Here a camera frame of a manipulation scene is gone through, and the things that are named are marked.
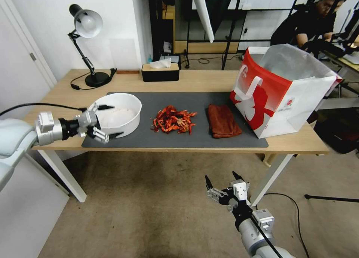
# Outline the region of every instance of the black lamp base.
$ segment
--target black lamp base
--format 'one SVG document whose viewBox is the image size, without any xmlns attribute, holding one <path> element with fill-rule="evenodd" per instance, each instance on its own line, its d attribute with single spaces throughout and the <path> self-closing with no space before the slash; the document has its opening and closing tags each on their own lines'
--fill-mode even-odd
<svg viewBox="0 0 359 258">
<path fill-rule="evenodd" d="M 86 85 L 89 87 L 99 87 L 110 81 L 110 76 L 104 72 L 97 72 L 95 75 L 90 74 L 85 78 Z"/>
</svg>

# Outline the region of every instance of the bag handle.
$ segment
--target bag handle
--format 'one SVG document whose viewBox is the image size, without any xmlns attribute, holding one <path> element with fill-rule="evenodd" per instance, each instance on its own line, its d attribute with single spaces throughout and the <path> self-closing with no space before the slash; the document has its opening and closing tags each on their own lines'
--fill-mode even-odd
<svg viewBox="0 0 359 258">
<path fill-rule="evenodd" d="M 246 65 L 242 65 L 242 67 L 240 68 L 240 70 L 239 70 L 239 72 L 237 74 L 236 85 L 234 86 L 234 92 L 242 100 L 247 100 L 249 98 L 252 98 L 255 88 L 257 87 L 257 85 L 262 85 L 262 81 L 263 81 L 263 79 L 261 79 L 259 76 L 255 76 L 254 79 L 252 80 L 252 83 L 249 86 L 247 92 L 244 93 L 239 87 L 239 79 L 240 79 L 240 76 L 242 75 L 243 72 L 245 72 L 243 74 L 243 76 L 246 77 L 247 76 L 247 71 L 248 71 L 248 67 Z"/>
</svg>

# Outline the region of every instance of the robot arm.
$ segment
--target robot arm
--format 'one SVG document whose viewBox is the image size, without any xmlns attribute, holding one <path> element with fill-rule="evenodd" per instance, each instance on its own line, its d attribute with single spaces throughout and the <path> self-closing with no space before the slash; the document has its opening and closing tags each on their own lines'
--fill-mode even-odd
<svg viewBox="0 0 359 258">
<path fill-rule="evenodd" d="M 101 131 L 96 111 L 113 107 L 100 105 L 84 111 L 73 120 L 54 120 L 51 112 L 41 112 L 35 121 L 35 128 L 17 119 L 0 120 L 0 191 L 11 178 L 15 166 L 34 145 L 49 145 L 56 140 L 67 140 L 71 136 L 86 134 L 103 143 L 119 133 L 106 135 Z"/>
<path fill-rule="evenodd" d="M 227 206 L 236 222 L 235 226 L 242 236 L 242 243 L 252 258 L 292 258 L 285 249 L 275 247 L 272 229 L 274 217 L 268 209 L 253 211 L 247 199 L 249 183 L 233 172 L 235 180 L 222 191 L 214 188 L 207 176 L 207 195 L 221 205 Z"/>
</svg>

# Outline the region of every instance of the black tissue box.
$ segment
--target black tissue box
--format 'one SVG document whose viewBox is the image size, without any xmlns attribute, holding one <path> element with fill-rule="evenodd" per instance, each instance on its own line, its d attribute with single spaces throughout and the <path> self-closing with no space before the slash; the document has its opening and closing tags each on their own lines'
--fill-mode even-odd
<svg viewBox="0 0 359 258">
<path fill-rule="evenodd" d="M 176 63 L 171 63 L 166 68 L 152 68 L 149 64 L 144 64 L 141 72 L 144 82 L 178 81 L 180 77 L 180 69 Z"/>
</svg>

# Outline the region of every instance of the brown towel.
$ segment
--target brown towel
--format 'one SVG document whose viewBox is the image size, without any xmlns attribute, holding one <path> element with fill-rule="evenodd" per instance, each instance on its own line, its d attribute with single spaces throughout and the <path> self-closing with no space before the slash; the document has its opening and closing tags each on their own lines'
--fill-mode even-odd
<svg viewBox="0 0 359 258">
<path fill-rule="evenodd" d="M 214 138 L 228 138 L 242 133 L 227 105 L 209 105 L 208 119 Z"/>
</svg>

